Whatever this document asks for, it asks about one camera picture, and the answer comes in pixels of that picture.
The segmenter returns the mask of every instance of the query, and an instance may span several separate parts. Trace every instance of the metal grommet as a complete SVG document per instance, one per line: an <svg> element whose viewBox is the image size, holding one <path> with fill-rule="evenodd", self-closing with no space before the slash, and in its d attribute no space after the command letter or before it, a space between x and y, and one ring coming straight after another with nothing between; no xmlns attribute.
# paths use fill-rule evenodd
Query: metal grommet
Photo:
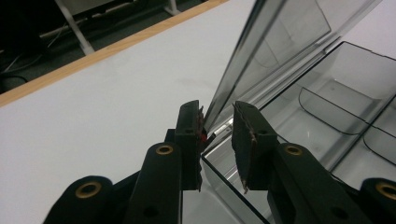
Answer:
<svg viewBox="0 0 396 224"><path fill-rule="evenodd" d="M396 200L396 186L385 182L379 182L375 185L375 188L385 197Z"/></svg>
<svg viewBox="0 0 396 224"><path fill-rule="evenodd" d="M155 150L155 152L159 155L168 155L173 152L173 148L169 146L160 146Z"/></svg>
<svg viewBox="0 0 396 224"><path fill-rule="evenodd" d="M303 154L303 151L298 147L286 147L285 150L287 153L294 156L300 156L301 154Z"/></svg>
<svg viewBox="0 0 396 224"><path fill-rule="evenodd" d="M76 197L78 197L80 199L91 198L92 196L99 193L101 188L102 188L102 185L97 181L91 181L91 182L85 183L85 184L79 186L78 189L76 189Z"/></svg>

